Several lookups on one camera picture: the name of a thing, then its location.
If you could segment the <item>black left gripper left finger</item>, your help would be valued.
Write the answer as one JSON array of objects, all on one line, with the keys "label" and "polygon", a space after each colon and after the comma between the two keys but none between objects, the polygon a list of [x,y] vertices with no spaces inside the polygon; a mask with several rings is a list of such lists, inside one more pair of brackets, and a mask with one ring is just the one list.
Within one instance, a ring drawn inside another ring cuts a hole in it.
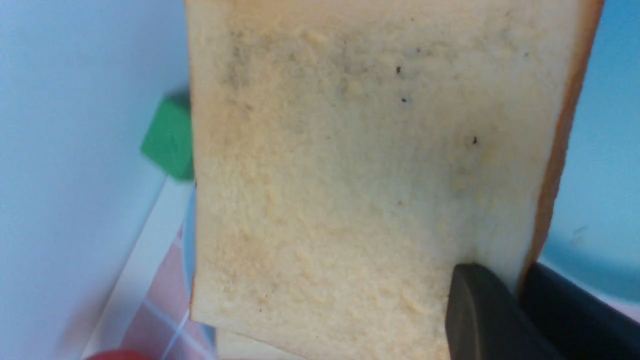
[{"label": "black left gripper left finger", "polygon": [[510,290],[479,264],[452,271],[445,315],[452,360],[562,360]]}]

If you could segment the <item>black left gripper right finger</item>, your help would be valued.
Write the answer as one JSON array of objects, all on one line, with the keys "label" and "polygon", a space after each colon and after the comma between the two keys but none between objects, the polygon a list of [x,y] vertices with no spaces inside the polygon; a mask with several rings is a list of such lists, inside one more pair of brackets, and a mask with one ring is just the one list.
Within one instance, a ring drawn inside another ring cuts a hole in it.
[{"label": "black left gripper right finger", "polygon": [[567,360],[638,360],[640,326],[552,269],[532,265],[519,305]]}]

